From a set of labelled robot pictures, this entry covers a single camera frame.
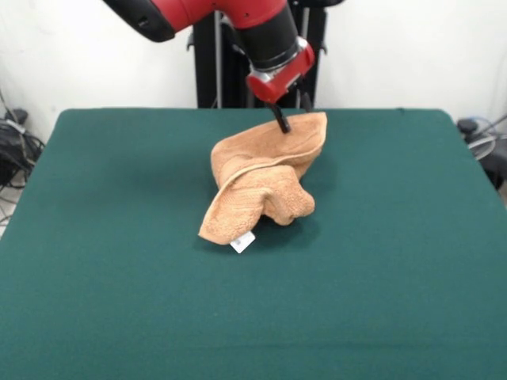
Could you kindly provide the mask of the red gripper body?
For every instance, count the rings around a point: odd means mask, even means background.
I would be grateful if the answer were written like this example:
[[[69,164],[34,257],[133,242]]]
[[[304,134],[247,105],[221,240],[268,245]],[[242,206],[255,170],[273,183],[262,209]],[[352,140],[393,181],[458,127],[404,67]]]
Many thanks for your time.
[[[302,37],[296,42],[297,51],[286,63],[266,70],[250,66],[246,84],[260,101],[275,104],[313,67],[315,57],[311,45]]]

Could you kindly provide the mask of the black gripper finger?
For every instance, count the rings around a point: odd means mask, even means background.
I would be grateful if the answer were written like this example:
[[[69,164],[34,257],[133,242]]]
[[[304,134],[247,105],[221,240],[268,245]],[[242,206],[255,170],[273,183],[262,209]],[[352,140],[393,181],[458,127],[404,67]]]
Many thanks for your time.
[[[309,93],[307,92],[307,86],[306,86],[305,81],[299,82],[299,101],[300,101],[300,107],[305,112],[311,112],[313,110],[311,97],[310,97]]]
[[[275,119],[283,133],[289,133],[291,131],[290,124],[287,118],[282,113],[282,110],[278,104],[271,104],[271,111],[275,116]]]

